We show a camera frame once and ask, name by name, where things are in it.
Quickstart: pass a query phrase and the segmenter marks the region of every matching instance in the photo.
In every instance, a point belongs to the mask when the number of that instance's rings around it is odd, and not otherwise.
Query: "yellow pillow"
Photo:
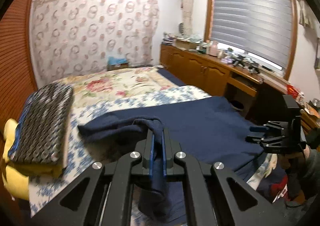
[[[4,145],[4,153],[3,159],[6,163],[10,161],[8,157],[8,151],[10,150],[12,144],[14,143],[15,139],[15,131],[18,123],[14,119],[9,119],[5,126],[4,126],[4,138],[5,138],[5,145]],[[59,165],[42,165],[42,164],[13,164],[10,162],[9,164],[11,167],[15,168],[17,171],[22,173],[23,175],[30,176],[30,175],[41,175],[47,174],[58,178],[59,175],[62,173],[63,166],[62,164]]]
[[[9,162],[8,151],[14,142],[15,130],[17,125],[18,123],[14,119],[9,119],[4,126],[5,144],[2,157],[5,163]],[[29,177],[19,173],[10,165],[7,165],[5,167],[5,171],[6,177],[2,172],[2,180],[4,187],[7,189],[7,191],[14,197],[29,200]]]

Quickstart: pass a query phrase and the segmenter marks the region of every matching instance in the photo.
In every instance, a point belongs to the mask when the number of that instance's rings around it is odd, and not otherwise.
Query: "navy blue towel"
[[[253,123],[237,113],[224,97],[120,110],[111,114],[119,120],[158,117],[163,126],[169,129],[170,138],[178,141],[184,152],[208,164],[223,162],[242,179],[250,178],[264,161],[263,149],[245,142]],[[183,222],[185,208],[182,184],[170,182],[167,197],[170,212],[165,223],[176,225]]]
[[[78,130],[86,142],[114,139],[119,144],[119,151],[126,154],[139,140],[147,136],[148,129],[154,134],[153,176],[150,184],[139,184],[142,188],[139,209],[149,217],[165,221],[170,211],[167,199],[168,184],[163,175],[162,135],[163,126],[154,116],[135,116],[120,119],[115,113],[105,113],[85,125],[78,125]]]

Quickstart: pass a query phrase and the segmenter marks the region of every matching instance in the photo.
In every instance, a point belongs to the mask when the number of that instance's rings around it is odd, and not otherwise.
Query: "window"
[[[244,53],[244,50],[224,44],[224,43],[218,43],[217,46],[218,46],[218,49],[227,50],[228,48],[232,48],[235,53]]]
[[[206,38],[250,52],[278,71],[291,69],[292,5],[291,0],[212,0]]]

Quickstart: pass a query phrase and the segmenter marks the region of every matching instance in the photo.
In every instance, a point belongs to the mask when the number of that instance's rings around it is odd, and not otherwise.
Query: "bottle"
[[[216,41],[212,41],[212,45],[210,47],[210,55],[216,57],[218,53],[218,43]]]

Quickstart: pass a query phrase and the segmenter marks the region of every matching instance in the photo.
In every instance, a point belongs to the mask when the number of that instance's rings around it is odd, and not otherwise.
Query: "roller blind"
[[[290,0],[214,0],[211,40],[286,67],[291,15]]]

